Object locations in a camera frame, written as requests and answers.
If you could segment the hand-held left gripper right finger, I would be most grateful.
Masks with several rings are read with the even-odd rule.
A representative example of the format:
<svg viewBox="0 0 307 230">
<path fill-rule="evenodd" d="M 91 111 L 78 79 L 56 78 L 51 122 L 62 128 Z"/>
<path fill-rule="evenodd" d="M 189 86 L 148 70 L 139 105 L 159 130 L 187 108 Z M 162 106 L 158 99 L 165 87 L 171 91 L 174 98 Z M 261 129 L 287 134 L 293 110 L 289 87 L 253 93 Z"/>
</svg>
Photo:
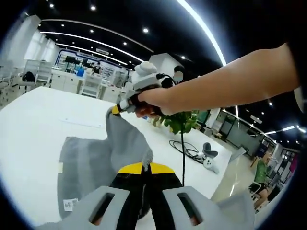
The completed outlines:
<svg viewBox="0 0 307 230">
<path fill-rule="evenodd" d="M 191 186 L 183 186 L 166 165 L 147 164 L 150 206 L 158 230 L 218 230 L 220 210 Z"/>
</svg>

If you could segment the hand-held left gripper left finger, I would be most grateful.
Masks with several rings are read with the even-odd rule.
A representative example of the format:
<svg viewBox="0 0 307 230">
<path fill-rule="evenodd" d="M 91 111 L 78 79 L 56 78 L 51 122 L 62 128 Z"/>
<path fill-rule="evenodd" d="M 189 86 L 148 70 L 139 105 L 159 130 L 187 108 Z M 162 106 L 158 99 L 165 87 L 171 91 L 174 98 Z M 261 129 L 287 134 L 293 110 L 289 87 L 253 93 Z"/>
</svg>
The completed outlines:
<svg viewBox="0 0 307 230">
<path fill-rule="evenodd" d="M 143 165 L 119 170 L 110 186 L 101 186 L 81 199 L 73 212 L 56 224 L 58 230 L 133 230 L 142 209 Z"/>
</svg>

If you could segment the person's right hand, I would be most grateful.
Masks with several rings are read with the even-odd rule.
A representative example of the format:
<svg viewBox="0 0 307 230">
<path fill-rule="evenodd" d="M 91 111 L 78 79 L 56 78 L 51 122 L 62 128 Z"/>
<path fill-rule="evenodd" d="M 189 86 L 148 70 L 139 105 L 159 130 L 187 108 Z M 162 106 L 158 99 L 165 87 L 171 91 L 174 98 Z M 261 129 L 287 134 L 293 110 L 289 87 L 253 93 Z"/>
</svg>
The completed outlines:
<svg viewBox="0 0 307 230">
<path fill-rule="evenodd" d="M 147 105 L 136 109 L 135 114 L 141 118 L 144 116 L 156 116 L 154 106 L 159 107 L 165 115 L 173 115 L 177 113 L 175 104 L 172 102 L 171 89 L 156 88 L 143 91 L 138 95 L 140 102 L 145 102 Z"/>
</svg>

